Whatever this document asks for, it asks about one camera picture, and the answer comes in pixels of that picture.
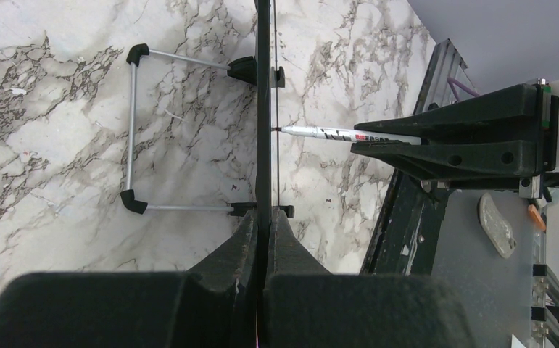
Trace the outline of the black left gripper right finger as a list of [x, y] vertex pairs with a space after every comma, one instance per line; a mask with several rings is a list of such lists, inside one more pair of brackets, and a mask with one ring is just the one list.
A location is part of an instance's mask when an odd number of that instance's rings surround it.
[[333, 274], [274, 210], [264, 298], [264, 347], [474, 347], [465, 310], [427, 275]]

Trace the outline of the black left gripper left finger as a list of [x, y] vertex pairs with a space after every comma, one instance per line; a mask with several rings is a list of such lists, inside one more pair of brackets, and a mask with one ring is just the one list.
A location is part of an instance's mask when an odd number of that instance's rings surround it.
[[0, 347], [254, 347], [256, 214], [185, 272], [30, 273], [0, 294]]

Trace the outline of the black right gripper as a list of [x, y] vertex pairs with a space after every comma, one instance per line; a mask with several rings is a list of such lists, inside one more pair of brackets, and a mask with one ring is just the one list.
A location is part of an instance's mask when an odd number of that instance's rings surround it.
[[[534, 117], [540, 91], [540, 86], [520, 83], [409, 117], [358, 123], [354, 129], [437, 139], [466, 128], [479, 129]], [[425, 181], [523, 178], [519, 183], [519, 196], [538, 199], [548, 188], [559, 189], [559, 172], [554, 172], [558, 96], [550, 95], [549, 111], [549, 120], [544, 123], [544, 147], [524, 140], [427, 145], [374, 141], [354, 143], [351, 152], [380, 160]]]

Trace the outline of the black whiteboard marker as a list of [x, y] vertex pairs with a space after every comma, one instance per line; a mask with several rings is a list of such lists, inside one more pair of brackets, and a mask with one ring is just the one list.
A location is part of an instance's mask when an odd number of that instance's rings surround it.
[[283, 127], [276, 127], [273, 130], [280, 133], [286, 133], [291, 136], [302, 136], [332, 141], [348, 141], [354, 143], [361, 141], [399, 141], [412, 145], [422, 144], [421, 138], [415, 136], [402, 136], [389, 133], [376, 133], [342, 128], [287, 125]]

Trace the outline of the black framed whiteboard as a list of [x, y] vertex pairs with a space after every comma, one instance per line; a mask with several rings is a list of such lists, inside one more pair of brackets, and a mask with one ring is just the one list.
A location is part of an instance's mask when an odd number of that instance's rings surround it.
[[257, 214], [259, 226], [269, 228], [272, 215], [271, 179], [271, 13], [270, 2], [257, 0]]

